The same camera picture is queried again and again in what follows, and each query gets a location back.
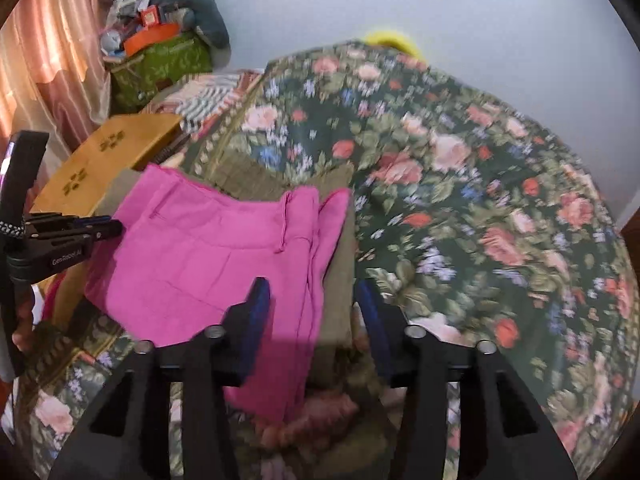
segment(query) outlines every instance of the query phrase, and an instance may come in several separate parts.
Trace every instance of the pink curtain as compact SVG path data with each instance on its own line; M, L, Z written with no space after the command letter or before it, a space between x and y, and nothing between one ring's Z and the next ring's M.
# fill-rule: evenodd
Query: pink curtain
M0 30L0 153L20 129L49 132L40 185L108 116L98 36L111 1L20 0Z

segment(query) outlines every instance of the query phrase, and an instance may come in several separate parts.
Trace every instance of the green bag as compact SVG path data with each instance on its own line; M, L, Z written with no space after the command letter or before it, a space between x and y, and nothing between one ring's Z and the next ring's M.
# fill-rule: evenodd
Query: green bag
M155 43L122 64L108 66L112 112L140 111L162 89L185 74L211 72L209 48L192 32Z

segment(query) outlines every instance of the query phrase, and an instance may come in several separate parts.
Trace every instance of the pink garment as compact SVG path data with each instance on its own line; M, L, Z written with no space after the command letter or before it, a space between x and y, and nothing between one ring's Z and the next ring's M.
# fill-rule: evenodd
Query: pink garment
M303 186L279 202L240 202L149 166L114 215L122 239L96 245L85 295L135 338L166 346L219 323L256 277L267 278L270 318L254 373L226 395L272 422L290 420L302 405L322 278L349 193L319 204L318 190Z

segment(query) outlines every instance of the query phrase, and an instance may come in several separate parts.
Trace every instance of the green floral fabric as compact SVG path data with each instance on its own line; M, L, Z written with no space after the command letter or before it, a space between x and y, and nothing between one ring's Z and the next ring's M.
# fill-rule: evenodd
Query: green floral fabric
M387 301L443 340L493 339L580 478L603 459L633 406L638 290L597 188L554 134L423 62L351 42L272 62L190 147L182 168L213 182L227 149L299 183L353 164L357 275L373 277ZM16 423L23 451L46 478L132 343L86 303L69 334L41 324L37 339ZM377 377L357 331L354 348L338 351L336 376L332 395L348 394L358 414L320 439L268 450L251 418L229 409L243 479L386 478L402 392ZM451 480L459 407L450 384ZM170 409L172 471L180 474L177 385Z
M632 409L638 290L597 188L555 134L417 59L347 43L272 63L182 168L207 180L225 148L301 183L353 164L357 274L442 339L497 342L580 477L598 465Z

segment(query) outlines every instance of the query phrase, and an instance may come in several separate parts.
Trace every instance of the floral bedspread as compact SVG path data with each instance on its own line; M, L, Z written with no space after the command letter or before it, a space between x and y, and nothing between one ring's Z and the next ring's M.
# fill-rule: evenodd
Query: floral bedspread
M296 182L353 164L357 274L442 339L497 342L580 477L598 465L632 409L638 289L558 136L417 59L347 43L273 62L182 168L206 180L227 146Z
M598 189L555 134L417 59L351 42L272 62L182 168L211 179L225 149L300 183L353 164L357 275L375 278L387 301L443 340L494 340L580 478L593 471L633 406L640 302ZM43 479L132 346L94 307L74 317L66 335L38 327L20 381L17 439ZM333 391L308 392L298 428L229 410L243 480L386 478L403 392L381 384L361 333L337 368ZM453 480L456 384L449 397L445 478ZM180 474L177 387L169 432Z

